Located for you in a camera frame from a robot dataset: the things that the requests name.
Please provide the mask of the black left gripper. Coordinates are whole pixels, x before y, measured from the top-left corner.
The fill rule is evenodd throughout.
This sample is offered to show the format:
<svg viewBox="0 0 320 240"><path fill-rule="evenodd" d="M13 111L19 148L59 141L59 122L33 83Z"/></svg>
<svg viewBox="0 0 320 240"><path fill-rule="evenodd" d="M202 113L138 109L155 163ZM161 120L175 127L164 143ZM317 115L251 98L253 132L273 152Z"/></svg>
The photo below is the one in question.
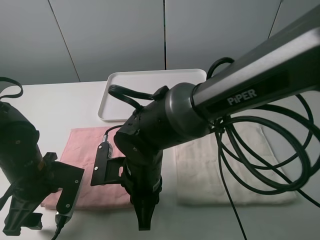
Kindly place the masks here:
<svg viewBox="0 0 320 240"><path fill-rule="evenodd" d="M54 182L53 163L55 152L42 156L18 151L7 153L7 179L15 184L14 195L23 200L39 200L61 188Z"/></svg>

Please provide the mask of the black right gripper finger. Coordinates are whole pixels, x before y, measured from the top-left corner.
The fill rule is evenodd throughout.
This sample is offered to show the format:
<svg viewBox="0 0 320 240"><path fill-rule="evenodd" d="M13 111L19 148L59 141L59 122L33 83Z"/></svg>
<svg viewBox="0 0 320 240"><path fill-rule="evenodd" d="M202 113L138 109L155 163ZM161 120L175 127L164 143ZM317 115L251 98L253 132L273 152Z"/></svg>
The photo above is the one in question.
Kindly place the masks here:
<svg viewBox="0 0 320 240"><path fill-rule="evenodd" d="M42 198L25 200L13 195L8 215L4 220L4 234L6 236L19 236L22 227L41 230L43 227L41 221L43 214L34 211L42 201Z"/></svg>

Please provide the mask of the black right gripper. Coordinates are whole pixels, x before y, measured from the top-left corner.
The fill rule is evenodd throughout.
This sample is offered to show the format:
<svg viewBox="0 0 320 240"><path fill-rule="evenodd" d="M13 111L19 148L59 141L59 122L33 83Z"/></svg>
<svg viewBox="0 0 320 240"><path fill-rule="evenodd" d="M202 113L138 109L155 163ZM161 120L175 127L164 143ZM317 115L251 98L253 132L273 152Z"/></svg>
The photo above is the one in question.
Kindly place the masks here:
<svg viewBox="0 0 320 240"><path fill-rule="evenodd" d="M124 148L124 188L131 197L131 203L138 221L139 231L150 231L151 221L162 191L163 151L140 153L135 147Z"/></svg>

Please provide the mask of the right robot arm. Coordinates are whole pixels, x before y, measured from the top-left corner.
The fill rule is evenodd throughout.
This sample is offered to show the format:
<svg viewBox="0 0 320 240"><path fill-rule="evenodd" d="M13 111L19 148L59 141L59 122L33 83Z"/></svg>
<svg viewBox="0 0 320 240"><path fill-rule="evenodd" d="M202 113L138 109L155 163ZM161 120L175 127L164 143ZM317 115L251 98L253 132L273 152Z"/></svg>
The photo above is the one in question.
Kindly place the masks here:
<svg viewBox="0 0 320 240"><path fill-rule="evenodd" d="M273 105L286 97L301 97L306 91L320 89L320 9L315 7L301 18L248 52L238 60L224 57L214 62L204 82L163 86L155 93L134 91L111 85L108 93L131 105L130 118L116 127L115 145L122 157L111 156L106 139L99 145L91 178L92 186L120 184L130 196L138 228L148 231L162 190L161 166L165 149L215 134L218 162L225 164L227 149L222 143L227 133L235 150L233 157L256 178L268 185L268 195L300 191L320 168L311 164L306 144L288 130L256 116L232 114L258 109L286 115L308 130L308 138L320 136L312 112L307 117ZM0 98L0 167L10 182L1 197L10 200L3 233L19 236L23 227L40 230L42 214L36 208L50 194L61 190L56 205L56 234L73 214L84 170L57 160L54 152L42 155L39 131L10 103ZM261 174L261 168L243 154L248 146L236 133L235 123L265 125L282 135L301 161L300 177L278 183Z"/></svg>

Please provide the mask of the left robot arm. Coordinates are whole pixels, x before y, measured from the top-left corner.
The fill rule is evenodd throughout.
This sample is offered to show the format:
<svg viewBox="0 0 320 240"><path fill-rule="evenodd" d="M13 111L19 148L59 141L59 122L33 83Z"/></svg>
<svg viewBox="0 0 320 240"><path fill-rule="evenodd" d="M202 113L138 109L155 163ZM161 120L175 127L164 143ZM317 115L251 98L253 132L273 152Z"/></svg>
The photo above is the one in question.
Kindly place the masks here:
<svg viewBox="0 0 320 240"><path fill-rule="evenodd" d="M50 184L55 152L41 154L40 132L15 107L0 103L0 168L13 195L25 201L43 201L58 187Z"/></svg>

